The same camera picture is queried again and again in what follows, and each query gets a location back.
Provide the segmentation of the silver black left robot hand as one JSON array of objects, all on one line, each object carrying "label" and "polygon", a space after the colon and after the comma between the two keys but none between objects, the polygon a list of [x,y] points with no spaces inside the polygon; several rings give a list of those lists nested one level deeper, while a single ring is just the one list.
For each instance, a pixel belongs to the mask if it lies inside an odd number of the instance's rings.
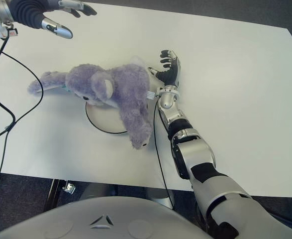
[{"label": "silver black left robot hand", "polygon": [[59,37],[71,39],[69,28],[47,18],[44,13],[62,10],[79,18],[82,12],[86,16],[97,15],[88,4],[80,0],[10,0],[8,7],[15,22],[34,29],[44,29]]}]

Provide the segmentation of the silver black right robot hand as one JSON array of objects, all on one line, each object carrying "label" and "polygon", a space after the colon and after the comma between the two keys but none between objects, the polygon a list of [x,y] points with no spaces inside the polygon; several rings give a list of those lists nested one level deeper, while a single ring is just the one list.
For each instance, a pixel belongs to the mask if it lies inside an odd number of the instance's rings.
[{"label": "silver black right robot hand", "polygon": [[160,63],[166,68],[166,71],[158,71],[148,67],[151,75],[164,83],[165,86],[179,86],[179,75],[181,72],[181,62],[173,50],[162,50],[160,54]]}]

